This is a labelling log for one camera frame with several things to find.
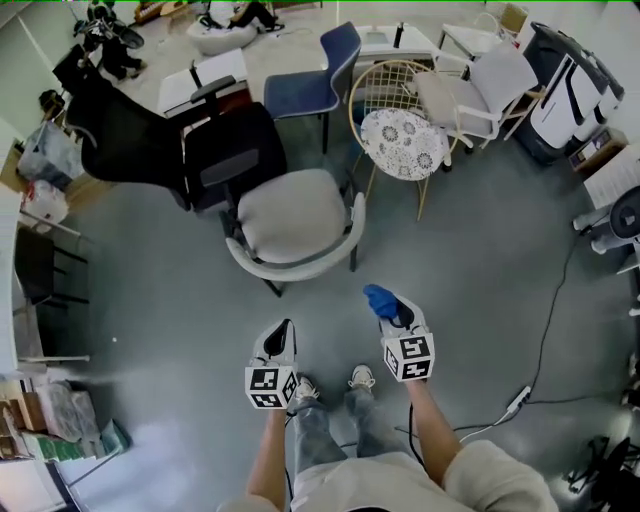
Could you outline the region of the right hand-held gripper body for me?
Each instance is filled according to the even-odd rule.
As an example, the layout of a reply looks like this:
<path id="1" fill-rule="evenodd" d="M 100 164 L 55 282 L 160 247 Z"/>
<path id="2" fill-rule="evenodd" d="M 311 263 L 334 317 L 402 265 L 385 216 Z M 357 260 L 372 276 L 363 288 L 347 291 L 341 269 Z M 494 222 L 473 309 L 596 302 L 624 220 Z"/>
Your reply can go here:
<path id="1" fill-rule="evenodd" d="M 428 379 L 435 363 L 433 334 L 422 325 L 382 338 L 383 359 L 397 382 Z"/>

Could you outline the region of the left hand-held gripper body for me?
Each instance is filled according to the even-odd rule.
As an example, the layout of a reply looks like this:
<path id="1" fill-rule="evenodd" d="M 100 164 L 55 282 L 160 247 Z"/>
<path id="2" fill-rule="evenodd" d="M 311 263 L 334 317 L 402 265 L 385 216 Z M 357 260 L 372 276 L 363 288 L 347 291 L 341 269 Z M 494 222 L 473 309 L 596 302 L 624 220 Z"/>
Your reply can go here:
<path id="1" fill-rule="evenodd" d="M 258 410 L 287 410 L 299 385 L 294 359 L 253 356 L 245 368 L 245 394 Z"/>

